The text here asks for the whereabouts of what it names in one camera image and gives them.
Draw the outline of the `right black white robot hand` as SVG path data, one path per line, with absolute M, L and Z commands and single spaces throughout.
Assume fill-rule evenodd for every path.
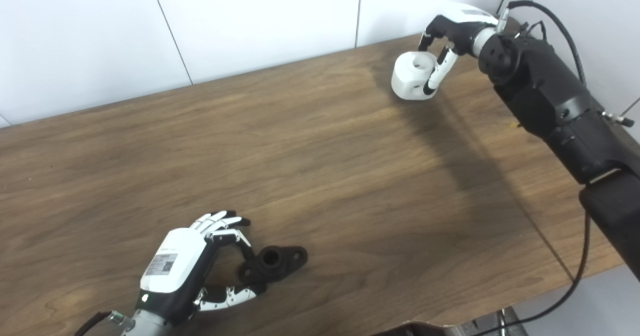
M 427 97 L 434 96 L 460 56 L 478 57 L 487 40 L 496 34 L 499 20 L 475 6 L 446 3 L 422 33 L 419 52 L 425 52 L 436 39 L 447 39 L 450 44 L 439 53 L 435 66 L 423 86 Z

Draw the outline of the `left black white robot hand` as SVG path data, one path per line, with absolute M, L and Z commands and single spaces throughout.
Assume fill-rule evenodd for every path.
M 171 230 L 142 275 L 135 308 L 176 327 L 197 312 L 230 308 L 265 293 L 264 283 L 205 285 L 221 248 L 235 245 L 245 260 L 254 258 L 253 247 L 241 231 L 249 225 L 235 211 L 223 210 Z

